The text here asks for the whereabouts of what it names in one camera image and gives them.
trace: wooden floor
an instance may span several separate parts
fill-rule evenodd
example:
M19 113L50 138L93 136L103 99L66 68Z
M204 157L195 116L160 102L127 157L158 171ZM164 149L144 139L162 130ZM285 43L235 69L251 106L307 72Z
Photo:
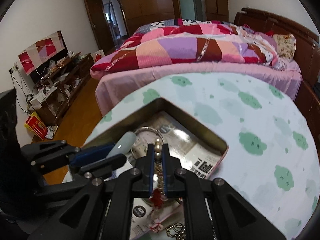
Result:
M68 144L81 147L102 116L95 98L99 81L91 78L82 88L72 106L63 117L53 140L66 140ZM62 182L68 168L65 166L46 174L48 184Z

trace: silver bangle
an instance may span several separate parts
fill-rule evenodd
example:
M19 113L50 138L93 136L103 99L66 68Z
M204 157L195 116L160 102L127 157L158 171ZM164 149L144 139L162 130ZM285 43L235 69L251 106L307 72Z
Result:
M155 133L155 134L156 134L157 136L159 136L160 139L162 140L162 144L165 143L164 138L163 138L162 134L159 132L159 130L156 130L156 129L154 129L154 128L152 128L152 127L149 127L149 126L143 126L143 127L138 128L137 130L134 131L134 134L135 134L135 135L138 135L139 133L141 133L141 132L146 132L146 131ZM130 150L131 150L132 156L133 156L135 159L137 159L137 157L136 157L136 156L134 155L134 153L133 153L132 147L131 147Z

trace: wooden headboard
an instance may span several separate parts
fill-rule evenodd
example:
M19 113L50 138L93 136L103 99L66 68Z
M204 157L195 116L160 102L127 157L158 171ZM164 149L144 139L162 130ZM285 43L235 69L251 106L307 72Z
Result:
M242 8L242 11L236 14L235 25L247 24L255 31L266 33L272 30L275 34L292 33L295 36L297 49L293 59L301 69L302 78L313 87L320 70L319 37L283 16L251 8Z

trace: colorful comforter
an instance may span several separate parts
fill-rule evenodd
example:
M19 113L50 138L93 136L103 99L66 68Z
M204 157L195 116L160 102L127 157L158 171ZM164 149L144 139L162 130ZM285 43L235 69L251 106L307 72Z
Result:
M262 36L232 24L199 23L136 32L91 70L107 74L202 61L255 63L284 69L276 50Z

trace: round table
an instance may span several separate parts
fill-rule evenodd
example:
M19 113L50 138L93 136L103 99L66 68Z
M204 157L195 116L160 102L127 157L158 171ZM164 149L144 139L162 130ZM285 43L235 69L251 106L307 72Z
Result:
M316 208L320 170L306 119L287 95L243 74L170 75L125 97L86 142L159 97L194 116L229 145L210 179L225 179L287 239L300 233Z

